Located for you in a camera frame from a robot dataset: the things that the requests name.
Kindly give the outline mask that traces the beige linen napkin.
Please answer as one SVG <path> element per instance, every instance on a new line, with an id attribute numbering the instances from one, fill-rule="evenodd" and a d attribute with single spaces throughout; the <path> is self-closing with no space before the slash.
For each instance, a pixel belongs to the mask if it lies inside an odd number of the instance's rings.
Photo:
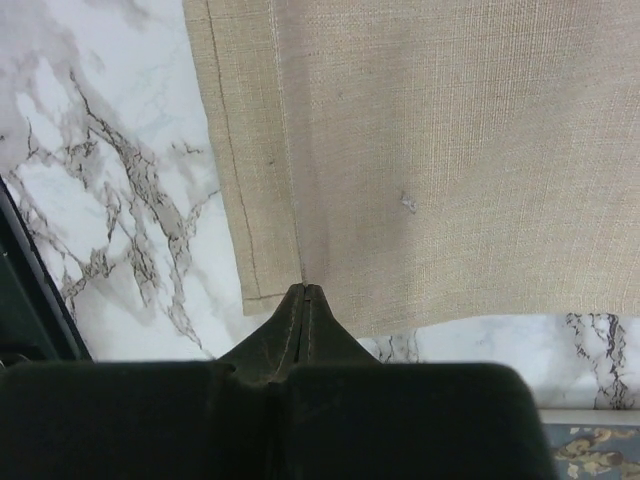
<path id="1" fill-rule="evenodd" d="M 246 314 L 638 314 L 637 2 L 183 8 Z"/>

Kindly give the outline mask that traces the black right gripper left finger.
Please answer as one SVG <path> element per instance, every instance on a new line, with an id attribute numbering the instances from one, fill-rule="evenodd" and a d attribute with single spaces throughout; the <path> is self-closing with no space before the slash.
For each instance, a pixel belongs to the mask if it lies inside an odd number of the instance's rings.
<path id="1" fill-rule="evenodd" d="M 305 289 L 216 361 L 24 362 L 1 376 L 5 479 L 280 479 Z"/>

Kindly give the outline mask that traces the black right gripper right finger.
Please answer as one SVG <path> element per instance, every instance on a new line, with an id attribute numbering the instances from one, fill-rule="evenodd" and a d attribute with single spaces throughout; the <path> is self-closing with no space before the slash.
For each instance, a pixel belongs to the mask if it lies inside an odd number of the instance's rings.
<path id="1" fill-rule="evenodd" d="M 553 479 L 533 396 L 496 363 L 383 364 L 294 285 L 293 355 L 275 381 L 276 479 Z"/>

